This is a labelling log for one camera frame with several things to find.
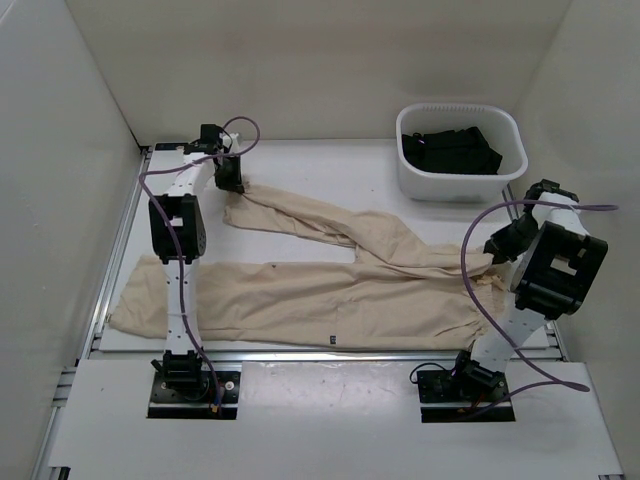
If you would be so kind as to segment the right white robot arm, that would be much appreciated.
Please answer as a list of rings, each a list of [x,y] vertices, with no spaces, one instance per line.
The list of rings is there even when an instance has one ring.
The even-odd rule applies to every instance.
[[[458,354],[449,387],[470,400],[493,392],[506,366],[541,326],[574,314],[583,304],[608,253],[606,241],[582,225],[576,194],[543,179],[523,199],[520,217],[496,231],[483,251],[494,264],[508,264],[508,301],[503,315],[493,315],[477,296],[471,298],[489,321],[490,331]]]

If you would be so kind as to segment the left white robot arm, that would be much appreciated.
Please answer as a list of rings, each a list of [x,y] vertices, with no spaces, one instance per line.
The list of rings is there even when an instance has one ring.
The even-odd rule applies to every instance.
[[[196,273],[207,247],[199,195],[210,180],[223,191],[244,191],[240,143],[226,131],[202,136],[184,146],[181,166],[139,176],[149,199],[152,248],[168,287],[166,346],[154,368],[169,389],[188,400],[207,396],[216,405],[219,382],[197,326]]]

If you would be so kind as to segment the beige trousers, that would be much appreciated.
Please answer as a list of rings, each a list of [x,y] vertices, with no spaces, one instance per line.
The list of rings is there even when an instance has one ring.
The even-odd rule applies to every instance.
[[[206,340],[336,349],[456,350],[490,328],[507,303],[490,255],[429,245],[400,218],[351,211],[264,185],[227,196],[224,222],[350,249],[350,263],[216,262],[197,272],[197,325]]]

